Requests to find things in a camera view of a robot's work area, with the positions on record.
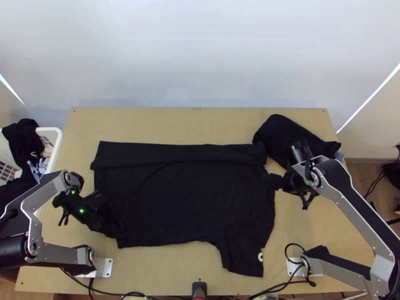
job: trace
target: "wooden floor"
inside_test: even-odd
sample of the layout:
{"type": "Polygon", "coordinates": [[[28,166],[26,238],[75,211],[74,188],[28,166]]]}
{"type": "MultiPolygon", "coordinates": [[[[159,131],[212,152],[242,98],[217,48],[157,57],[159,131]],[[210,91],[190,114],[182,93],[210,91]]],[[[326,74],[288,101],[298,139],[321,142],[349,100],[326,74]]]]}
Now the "wooden floor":
{"type": "MultiPolygon", "coordinates": [[[[379,163],[360,163],[347,162],[347,168],[352,176],[354,187],[364,196],[368,187],[375,180],[382,170],[382,164],[379,163]]],[[[389,221],[399,217],[394,213],[397,202],[400,200],[400,190],[395,188],[386,178],[382,179],[377,185],[375,191],[368,197],[368,201],[373,201],[377,212],[385,221],[389,221]]],[[[400,223],[393,224],[392,229],[400,235],[400,223]]],[[[345,297],[359,294],[359,292],[342,293],[317,293],[317,294],[281,294],[284,299],[304,299],[304,300],[340,300],[345,297]]],[[[31,293],[31,292],[16,292],[14,284],[10,282],[0,281],[0,295],[2,300],[89,300],[88,295],[65,295],[65,294],[47,294],[47,293],[31,293]]],[[[94,296],[98,300],[118,300],[116,296],[94,296]]],[[[178,300],[174,297],[157,297],[160,300],[178,300]]],[[[210,300],[227,300],[230,297],[223,299],[212,297],[210,300]]],[[[358,298],[360,300],[370,300],[369,296],[358,298]]]]}

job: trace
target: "black t-shirt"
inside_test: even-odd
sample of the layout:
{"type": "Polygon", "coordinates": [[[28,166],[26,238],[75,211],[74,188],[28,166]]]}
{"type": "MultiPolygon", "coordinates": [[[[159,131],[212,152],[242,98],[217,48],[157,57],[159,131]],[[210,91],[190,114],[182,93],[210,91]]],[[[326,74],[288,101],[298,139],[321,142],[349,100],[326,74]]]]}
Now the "black t-shirt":
{"type": "Polygon", "coordinates": [[[231,272],[263,276],[274,226],[261,142],[166,145],[101,141],[94,186],[125,226],[119,248],[190,241],[215,245],[231,272]]]}

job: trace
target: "black clothing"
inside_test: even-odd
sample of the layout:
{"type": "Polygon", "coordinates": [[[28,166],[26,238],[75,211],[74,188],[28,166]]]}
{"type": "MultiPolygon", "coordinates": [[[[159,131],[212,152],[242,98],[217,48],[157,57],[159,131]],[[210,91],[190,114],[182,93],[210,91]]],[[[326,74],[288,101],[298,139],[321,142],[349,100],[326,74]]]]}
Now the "black clothing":
{"type": "Polygon", "coordinates": [[[304,127],[280,114],[271,115],[257,130],[253,143],[261,141],[266,153],[282,168],[288,166],[286,150],[294,142],[305,140],[313,156],[324,155],[329,159],[335,158],[335,153],[341,147],[337,141],[323,141],[304,127]]]}
{"type": "Polygon", "coordinates": [[[15,163],[22,170],[27,170],[27,173],[31,173],[27,161],[37,164],[41,158],[41,153],[45,150],[45,146],[36,134],[37,127],[39,125],[34,120],[22,119],[18,123],[13,123],[1,130],[8,140],[9,149],[15,163]]]}
{"type": "Polygon", "coordinates": [[[101,141],[94,187],[126,227],[119,248],[190,241],[215,245],[231,272],[263,276],[260,249],[274,226],[261,142],[167,145],[101,141]]]}
{"type": "Polygon", "coordinates": [[[8,140],[15,163],[22,169],[22,175],[0,186],[0,217],[8,203],[37,183],[27,164],[27,161],[38,163],[41,153],[45,150],[41,139],[36,134],[37,127],[38,124],[34,120],[22,119],[17,124],[13,123],[1,130],[8,140]]]}

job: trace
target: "t-shirt sleeve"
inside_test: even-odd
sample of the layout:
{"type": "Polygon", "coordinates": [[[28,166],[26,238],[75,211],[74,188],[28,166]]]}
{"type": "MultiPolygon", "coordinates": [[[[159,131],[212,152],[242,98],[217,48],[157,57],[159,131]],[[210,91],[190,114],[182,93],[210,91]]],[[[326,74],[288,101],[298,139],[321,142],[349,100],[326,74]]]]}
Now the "t-shirt sleeve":
{"type": "Polygon", "coordinates": [[[263,254],[274,226],[273,219],[253,219],[225,228],[215,240],[221,254],[222,266],[230,272],[263,277],[263,254]]]}

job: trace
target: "white wall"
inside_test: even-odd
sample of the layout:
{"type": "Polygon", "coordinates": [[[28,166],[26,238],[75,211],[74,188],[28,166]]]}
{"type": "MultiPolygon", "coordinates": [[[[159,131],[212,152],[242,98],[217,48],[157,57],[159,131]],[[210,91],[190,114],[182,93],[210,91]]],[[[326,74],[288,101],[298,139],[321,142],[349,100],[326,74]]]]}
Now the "white wall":
{"type": "Polygon", "coordinates": [[[30,117],[25,106],[0,82],[0,128],[30,117]]]}
{"type": "Polygon", "coordinates": [[[398,0],[0,1],[0,73],[71,106],[323,107],[339,128],[400,62],[398,0]]]}
{"type": "Polygon", "coordinates": [[[396,159],[400,142],[400,72],[338,134],[347,158],[396,159]]]}

